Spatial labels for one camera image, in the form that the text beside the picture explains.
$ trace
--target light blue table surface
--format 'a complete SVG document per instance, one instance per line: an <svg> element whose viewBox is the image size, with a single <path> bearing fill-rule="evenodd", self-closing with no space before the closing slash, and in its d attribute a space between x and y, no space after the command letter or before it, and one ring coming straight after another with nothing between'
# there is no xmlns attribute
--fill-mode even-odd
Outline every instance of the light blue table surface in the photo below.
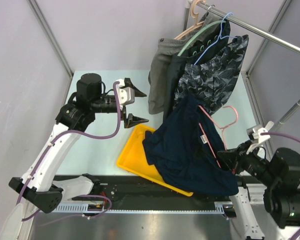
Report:
<svg viewBox="0 0 300 240"><path fill-rule="evenodd" d="M142 92L149 94L148 83L149 70L100 70L100 71L76 71L68 92L68 98L76 92L76 83L83 74L97 73L102 77L106 89L112 89L113 82L117 79L131 78L132 83ZM235 89L227 103L236 108L238 122L225 130L225 143L228 149L236 148L238 144L248 139L246 129L256 125L250 106L248 95L240 76ZM136 97L135 103L126 107L127 114L149 119L145 123L149 127L157 129L162 124L163 113L150 115L148 113L148 97ZM220 109L213 115L213 119L220 125L225 126L233 122L235 115L230 108ZM115 113L97 113L95 121L89 125L86 133L106 136L116 129L117 116ZM118 134L110 139L95 140L85 136L73 145L63 163L57 171L58 175L133 175L117 167L117 159L124 148L133 128L125 129L121 121Z"/></svg>

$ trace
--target hanging clothes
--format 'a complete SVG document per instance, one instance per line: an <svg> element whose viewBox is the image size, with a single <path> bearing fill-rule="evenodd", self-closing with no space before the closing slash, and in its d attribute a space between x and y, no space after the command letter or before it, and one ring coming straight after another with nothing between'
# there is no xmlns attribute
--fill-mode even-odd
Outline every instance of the hanging clothes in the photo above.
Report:
<svg viewBox="0 0 300 240"><path fill-rule="evenodd" d="M185 72L186 64L194 64L201 54L213 44L220 34L221 25L218 24L211 30L208 28L205 32L206 38L203 41L197 41L194 47L189 48L182 53L181 56L174 54L171 59L171 63L167 69L166 76L166 89L164 96L164 107L163 107L163 120L165 120L173 110L175 90L178 86L179 79L183 76ZM230 22L228 20L222 24L221 36L229 36L231 31ZM220 39L215 45L208 49L204 56L200 59L199 64L204 64L211 60L219 51L221 51L228 44L228 37Z"/></svg>
<svg viewBox="0 0 300 240"><path fill-rule="evenodd" d="M201 139L199 123L213 151L225 149L214 123L199 104L193 96L185 97L158 130L145 133L142 143L146 160L155 165L167 184L179 189L215 196L235 195L235 175L218 166L210 147Z"/></svg>
<svg viewBox="0 0 300 240"><path fill-rule="evenodd" d="M248 42L248 35L237 36L210 61L187 64L175 89L173 106L187 95L202 101L209 115L226 104L236 86Z"/></svg>
<svg viewBox="0 0 300 240"><path fill-rule="evenodd" d="M201 28L204 28L211 22L219 20L218 16L211 13L205 14L200 22L204 21ZM217 26L213 26L207 31L203 32L198 40L204 40L207 34L211 33ZM158 50L153 57L148 81L150 83L150 91L148 97L148 111L149 114L158 114L164 110L164 101L167 85L167 69L171 63L172 55L177 54L184 47L184 45L191 39L201 28L197 28L180 40L161 38L158 42Z"/></svg>

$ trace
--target navy blue shirt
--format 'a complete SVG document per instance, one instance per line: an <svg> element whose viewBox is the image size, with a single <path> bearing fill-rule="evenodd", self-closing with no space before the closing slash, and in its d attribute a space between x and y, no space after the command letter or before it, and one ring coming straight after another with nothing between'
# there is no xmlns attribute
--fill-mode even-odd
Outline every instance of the navy blue shirt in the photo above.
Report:
<svg viewBox="0 0 300 240"><path fill-rule="evenodd" d="M208 146L201 140L205 131L215 154L225 150L213 122L199 109L200 101L188 95L154 133L143 140L149 165L155 165L163 180L179 189L215 196L238 193L235 175L219 168Z"/></svg>

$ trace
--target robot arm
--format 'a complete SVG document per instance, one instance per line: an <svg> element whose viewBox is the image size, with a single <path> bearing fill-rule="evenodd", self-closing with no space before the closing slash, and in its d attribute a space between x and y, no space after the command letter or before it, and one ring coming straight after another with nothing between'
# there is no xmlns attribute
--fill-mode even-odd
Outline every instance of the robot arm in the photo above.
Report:
<svg viewBox="0 0 300 240"><path fill-rule="evenodd" d="M133 86L129 78L119 79L116 83L113 91L118 96L124 127L148 122L131 113L126 117L126 105L134 103L135 97L146 95ZM53 178L73 144L80 138L79 133L84 132L95 120L95 113L117 112L115 96L102 93L101 85L98 74L88 73L81 77L77 82L77 92L61 108L39 156L21 178L13 177L9 182L12 189L17 193L24 191L22 196L44 213L53 211L62 200L89 194L93 187L100 184L98 179L88 174L59 182L53 182Z"/></svg>
<svg viewBox="0 0 300 240"><path fill-rule="evenodd" d="M263 195L265 210L280 229L297 230L300 227L300 154L281 147L275 151L271 161L258 157L257 148L270 138L261 133L267 132L269 126L271 124L248 129L250 140L236 149L219 151L219 163L233 174L247 171L264 184L267 187ZM230 199L243 226L244 239L262 240L265 235L259 228L247 197L248 189L239 186L239 193Z"/></svg>

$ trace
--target green hanger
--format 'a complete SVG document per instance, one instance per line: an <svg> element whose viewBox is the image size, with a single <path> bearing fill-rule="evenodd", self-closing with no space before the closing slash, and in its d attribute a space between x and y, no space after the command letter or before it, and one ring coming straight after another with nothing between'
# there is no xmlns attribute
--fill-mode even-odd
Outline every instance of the green hanger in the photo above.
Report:
<svg viewBox="0 0 300 240"><path fill-rule="evenodd" d="M181 49L181 51L178 53L178 57L180 57L184 51L189 47L189 45L197 38L199 37L200 34L202 34L205 30L207 30L208 28L216 25L216 24L221 24L221 23L225 23L226 21L222 21L222 20L219 20L219 21L214 21L210 24L208 24L207 26L205 26L204 28L200 29L185 45L184 47Z"/></svg>

